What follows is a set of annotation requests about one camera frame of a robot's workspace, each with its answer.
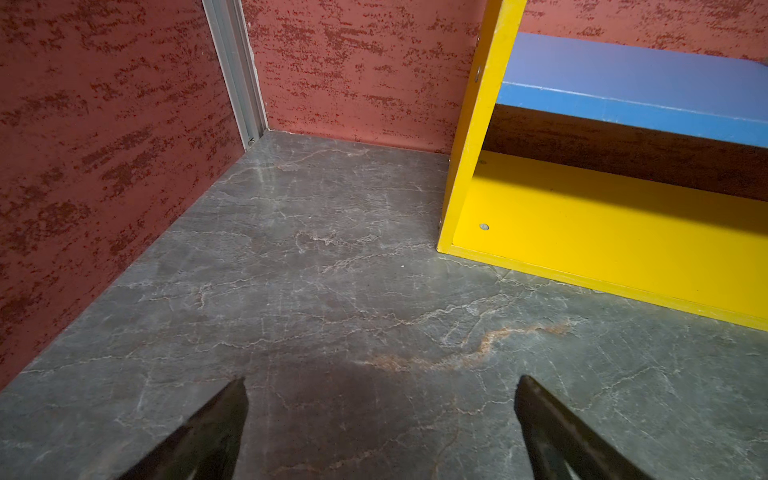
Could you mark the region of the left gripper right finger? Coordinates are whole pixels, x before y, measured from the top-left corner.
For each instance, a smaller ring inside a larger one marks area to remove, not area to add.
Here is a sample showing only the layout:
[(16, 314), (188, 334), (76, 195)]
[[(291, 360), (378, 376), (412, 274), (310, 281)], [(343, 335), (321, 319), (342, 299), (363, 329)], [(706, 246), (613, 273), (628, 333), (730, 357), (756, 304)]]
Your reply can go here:
[(514, 410), (536, 479), (647, 479), (529, 375), (520, 377)]

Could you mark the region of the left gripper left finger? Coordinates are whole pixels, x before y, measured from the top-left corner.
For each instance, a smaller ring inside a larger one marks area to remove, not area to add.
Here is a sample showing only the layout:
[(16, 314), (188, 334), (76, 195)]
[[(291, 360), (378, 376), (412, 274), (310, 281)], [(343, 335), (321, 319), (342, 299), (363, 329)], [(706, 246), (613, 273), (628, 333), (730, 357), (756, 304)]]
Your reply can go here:
[(249, 401), (243, 377), (229, 382), (122, 479), (231, 479)]

